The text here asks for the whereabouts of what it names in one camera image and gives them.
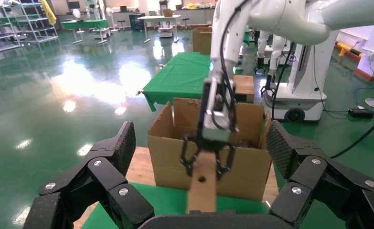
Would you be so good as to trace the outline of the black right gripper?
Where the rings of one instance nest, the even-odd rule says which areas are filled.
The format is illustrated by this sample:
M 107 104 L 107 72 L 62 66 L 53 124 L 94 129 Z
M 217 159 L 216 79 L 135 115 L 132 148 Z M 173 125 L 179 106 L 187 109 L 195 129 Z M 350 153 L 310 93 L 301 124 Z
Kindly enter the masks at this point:
M 231 170 L 235 146 L 229 142 L 231 133 L 235 132 L 235 85 L 230 80 L 206 79 L 203 85 L 203 96 L 198 115 L 197 132 L 194 136 L 183 139 L 180 162 L 186 174 L 192 177 L 196 153 L 186 158 L 189 141 L 198 146 L 198 151 L 215 153 L 216 178 L 218 181 Z M 221 162 L 221 150 L 228 146 L 226 163 Z

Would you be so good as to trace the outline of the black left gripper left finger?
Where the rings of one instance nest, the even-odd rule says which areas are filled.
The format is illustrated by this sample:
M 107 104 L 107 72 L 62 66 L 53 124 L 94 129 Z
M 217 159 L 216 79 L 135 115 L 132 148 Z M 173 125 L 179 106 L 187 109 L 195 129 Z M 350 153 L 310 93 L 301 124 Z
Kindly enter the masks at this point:
M 39 187 L 26 229 L 72 229 L 85 210 L 99 202 L 119 229 L 137 229 L 154 217 L 153 206 L 128 182 L 136 149 L 134 124 L 96 142 L 84 160 Z

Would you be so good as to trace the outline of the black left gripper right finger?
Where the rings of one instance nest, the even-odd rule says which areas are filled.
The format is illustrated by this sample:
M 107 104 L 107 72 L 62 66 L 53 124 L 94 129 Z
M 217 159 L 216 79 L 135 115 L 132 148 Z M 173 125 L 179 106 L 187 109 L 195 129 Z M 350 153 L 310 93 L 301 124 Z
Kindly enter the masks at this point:
M 315 142 L 289 134 L 271 121 L 266 136 L 274 167 L 287 180 L 270 214 L 300 227 L 312 203 L 319 201 L 348 229 L 374 229 L 374 178 L 326 155 Z

